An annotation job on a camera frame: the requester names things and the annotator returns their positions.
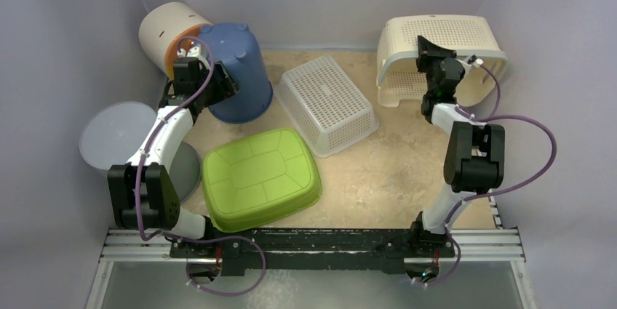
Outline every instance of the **cable connector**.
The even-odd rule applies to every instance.
[[[480,68],[480,66],[484,64],[484,60],[482,58],[476,58],[476,60],[472,64],[474,67]]]
[[[206,68],[210,69],[210,63],[208,63],[208,59],[202,55],[202,45],[195,44],[190,49],[188,49],[186,53],[186,57],[195,57],[204,63]]]

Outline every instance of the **metal frame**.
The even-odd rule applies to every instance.
[[[536,309],[529,276],[525,270],[525,253],[517,229],[504,229],[494,198],[490,198],[496,229],[453,230],[453,238],[461,246],[461,262],[510,262],[516,286],[524,309]],[[94,284],[86,309],[103,305],[109,278],[115,262],[187,262],[188,259],[171,258],[170,243],[162,236],[142,241],[135,230],[110,229],[100,256]],[[452,262],[455,258],[442,258]],[[190,262],[215,263],[213,258],[190,259]],[[405,258],[405,263],[431,262],[425,258]]]

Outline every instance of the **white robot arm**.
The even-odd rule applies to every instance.
[[[445,133],[451,134],[455,122],[469,123],[474,126],[483,127],[486,123],[470,121],[468,118],[457,113],[455,107],[458,105],[440,103],[433,107],[431,122],[433,125],[443,129]],[[452,208],[464,198],[476,195],[472,191],[454,192],[452,185],[444,183],[442,190],[433,204],[422,214],[424,229],[433,234],[445,234],[445,219]],[[452,216],[452,221],[456,220],[463,212],[466,205],[459,207]]]
[[[465,198],[497,188],[503,179],[505,134],[499,125],[475,122],[457,111],[456,87],[483,61],[475,56],[456,58],[456,51],[443,49],[418,36],[421,51],[418,71],[426,73],[428,90],[421,111],[429,123],[450,135],[444,162],[442,191],[435,202],[418,216],[416,227],[424,234],[443,236],[462,213],[465,204],[452,210]]]

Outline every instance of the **cream laundry basket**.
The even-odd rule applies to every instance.
[[[377,49],[378,103],[395,108],[401,100],[421,100],[426,76],[419,73],[418,35],[446,49],[456,50],[463,59],[476,55],[485,61],[499,80],[508,58],[483,17],[465,15],[420,15],[392,18],[381,32]],[[456,100],[463,106],[476,105],[495,83],[481,68],[474,68],[456,88]]]

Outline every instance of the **black mounting bar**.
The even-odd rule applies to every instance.
[[[238,235],[255,241],[266,254],[268,269],[296,270],[381,270],[405,274],[405,258],[432,259],[434,250],[418,252],[410,229],[314,229],[255,228],[239,233],[221,233],[207,219],[210,237]],[[261,269],[257,249],[244,241],[225,241],[222,276],[243,276],[246,269]],[[179,243],[171,258],[213,257],[215,245]],[[440,257],[454,257],[452,247],[439,248]]]

